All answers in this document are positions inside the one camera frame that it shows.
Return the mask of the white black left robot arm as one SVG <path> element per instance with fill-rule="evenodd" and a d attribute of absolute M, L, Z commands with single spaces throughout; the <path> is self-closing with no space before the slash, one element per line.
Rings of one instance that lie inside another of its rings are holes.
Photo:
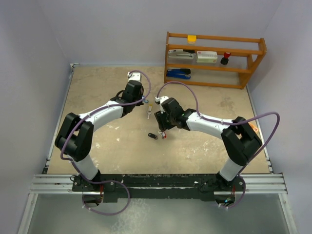
<path fill-rule="evenodd" d="M 105 124 L 126 116 L 132 110 L 143 104 L 144 88 L 140 81 L 129 80 L 124 90 L 111 98 L 105 105 L 88 113 L 66 115 L 58 135 L 55 146 L 67 155 L 79 173 L 85 178 L 83 186 L 89 191 L 100 187 L 100 171 L 92 162 L 90 150 L 93 133 Z"/>

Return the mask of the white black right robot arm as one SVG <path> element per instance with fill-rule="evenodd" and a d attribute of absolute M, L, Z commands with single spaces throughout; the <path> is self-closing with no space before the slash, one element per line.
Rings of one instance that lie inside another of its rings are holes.
<path fill-rule="evenodd" d="M 233 187 L 236 176 L 262 146 L 261 139 L 248 123 L 236 125 L 245 120 L 242 117 L 234 120 L 212 118 L 212 121 L 207 121 L 204 118 L 208 116 L 201 116 L 194 109 L 184 110 L 173 97 L 156 97 L 155 102 L 160 105 L 160 111 L 155 113 L 160 131 L 176 127 L 202 132 L 223 141 L 228 159 L 216 176 L 217 186 L 223 191 Z"/>

